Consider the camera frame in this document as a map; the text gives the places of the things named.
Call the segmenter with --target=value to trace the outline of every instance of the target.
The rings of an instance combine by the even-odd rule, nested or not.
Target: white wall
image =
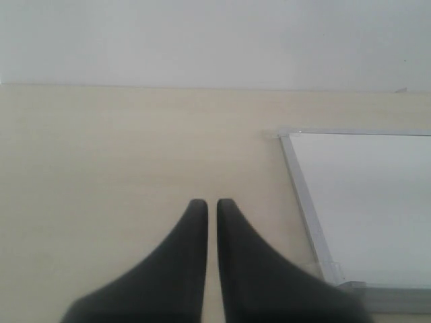
[[[431,129],[430,107],[431,94],[1,86],[0,322],[57,323],[148,255],[194,197],[209,203],[203,321],[224,322],[217,199],[235,199],[291,261],[314,262],[271,131]]]
[[[430,91],[429,0],[1,0],[3,83]]]

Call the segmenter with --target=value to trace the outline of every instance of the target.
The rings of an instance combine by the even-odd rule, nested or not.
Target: whiteboard frame
[[[346,281],[339,264],[332,259],[328,243],[323,234],[316,209],[298,158],[294,151],[291,135],[302,133],[331,135],[386,135],[386,136],[429,136],[431,131],[422,130],[362,130],[322,128],[281,128],[277,135],[283,147],[284,157],[296,198],[300,207],[314,255],[319,263],[323,280],[340,289],[357,295],[367,310],[374,313],[431,314],[431,289],[417,287],[400,288],[390,285],[371,285],[361,281]]]

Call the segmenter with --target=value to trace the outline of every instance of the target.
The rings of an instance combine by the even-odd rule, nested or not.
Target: white board surface
[[[431,286],[431,137],[290,139],[345,281]]]

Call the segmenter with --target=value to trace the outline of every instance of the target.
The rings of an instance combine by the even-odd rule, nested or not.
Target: whiteboard
[[[431,288],[431,136],[315,132],[281,141],[324,278]]]

